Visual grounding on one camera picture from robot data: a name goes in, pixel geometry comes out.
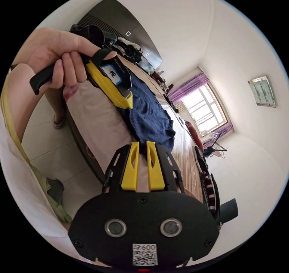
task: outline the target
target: white tile floor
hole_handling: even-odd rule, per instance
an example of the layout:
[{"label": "white tile floor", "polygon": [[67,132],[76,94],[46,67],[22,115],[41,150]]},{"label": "white tile floor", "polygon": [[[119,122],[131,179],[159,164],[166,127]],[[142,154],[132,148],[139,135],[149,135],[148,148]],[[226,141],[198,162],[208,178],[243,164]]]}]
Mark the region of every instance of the white tile floor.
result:
[{"label": "white tile floor", "polygon": [[55,129],[54,112],[43,97],[26,128],[22,146],[32,165],[64,184],[63,206],[73,218],[86,201],[101,193],[101,184],[82,157],[69,128]]}]

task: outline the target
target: screw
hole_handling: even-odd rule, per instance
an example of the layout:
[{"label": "screw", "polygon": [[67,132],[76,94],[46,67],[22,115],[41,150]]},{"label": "screw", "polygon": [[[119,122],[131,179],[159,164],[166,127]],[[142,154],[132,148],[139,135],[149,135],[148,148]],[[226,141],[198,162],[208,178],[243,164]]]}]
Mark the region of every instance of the screw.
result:
[{"label": "screw", "polygon": [[145,203],[148,201],[148,199],[147,199],[146,197],[139,197],[139,198],[138,198],[138,201],[139,201],[141,204],[145,204]]},{"label": "screw", "polygon": [[212,246],[212,244],[213,244],[212,239],[208,239],[205,241],[205,247],[210,247],[210,246]]},{"label": "screw", "polygon": [[76,247],[81,248],[83,246],[83,243],[80,240],[75,240],[74,244]]}]

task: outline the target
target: leg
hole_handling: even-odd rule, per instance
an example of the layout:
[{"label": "leg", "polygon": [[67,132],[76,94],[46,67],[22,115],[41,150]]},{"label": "leg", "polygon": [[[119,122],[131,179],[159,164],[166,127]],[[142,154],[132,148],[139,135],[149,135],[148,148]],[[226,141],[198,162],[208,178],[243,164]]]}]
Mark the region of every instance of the leg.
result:
[{"label": "leg", "polygon": [[65,117],[65,105],[63,100],[63,87],[60,89],[49,88],[45,97],[55,112],[54,126],[61,125]]}]

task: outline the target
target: yellow strap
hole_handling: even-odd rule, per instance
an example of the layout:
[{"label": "yellow strap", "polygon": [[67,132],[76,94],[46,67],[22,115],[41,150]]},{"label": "yellow strap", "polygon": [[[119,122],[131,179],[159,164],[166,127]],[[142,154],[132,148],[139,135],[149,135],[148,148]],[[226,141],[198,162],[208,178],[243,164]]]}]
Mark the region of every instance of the yellow strap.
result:
[{"label": "yellow strap", "polygon": [[132,142],[129,157],[123,175],[121,188],[125,191],[137,190],[138,184],[139,142]]},{"label": "yellow strap", "polygon": [[23,158],[25,159],[25,161],[29,164],[29,166],[31,167],[34,175],[36,176],[42,190],[44,191],[54,213],[56,214],[56,216],[58,217],[58,219],[61,222],[67,222],[67,223],[71,223],[72,222],[72,218],[65,212],[65,210],[63,209],[63,207],[61,205],[59,205],[56,201],[54,201],[48,194],[47,191],[50,188],[50,185],[47,182],[47,178],[45,176],[43,176],[36,167],[32,166],[30,163],[29,158],[27,157],[27,155],[25,154],[25,151],[19,141],[19,138],[17,136],[16,130],[15,130],[15,126],[12,120],[12,115],[9,109],[9,101],[8,101],[8,84],[7,81],[5,80],[4,82],[4,86],[2,89],[2,93],[0,96],[0,106],[1,106],[1,110],[3,113],[3,118],[4,118],[4,123],[5,123],[5,127],[8,131],[8,133],[10,134],[13,142],[15,143],[16,147],[18,148],[18,150],[20,151],[21,155],[23,156]]},{"label": "yellow strap", "polygon": [[157,156],[157,150],[153,141],[147,141],[148,155],[148,189],[151,191],[159,191],[165,188],[160,161]]}]

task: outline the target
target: slipper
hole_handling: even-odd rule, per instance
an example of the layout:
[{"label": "slipper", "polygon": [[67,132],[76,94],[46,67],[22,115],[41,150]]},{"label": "slipper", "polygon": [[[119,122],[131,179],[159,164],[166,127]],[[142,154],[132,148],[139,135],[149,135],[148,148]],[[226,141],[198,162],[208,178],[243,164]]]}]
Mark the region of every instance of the slipper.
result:
[{"label": "slipper", "polygon": [[54,126],[54,128],[56,128],[56,129],[62,128],[63,124],[64,124],[64,121],[65,121],[65,117],[63,117],[63,119],[62,119],[62,121],[60,123],[55,123],[54,118],[55,118],[55,115],[53,117],[53,126]]}]

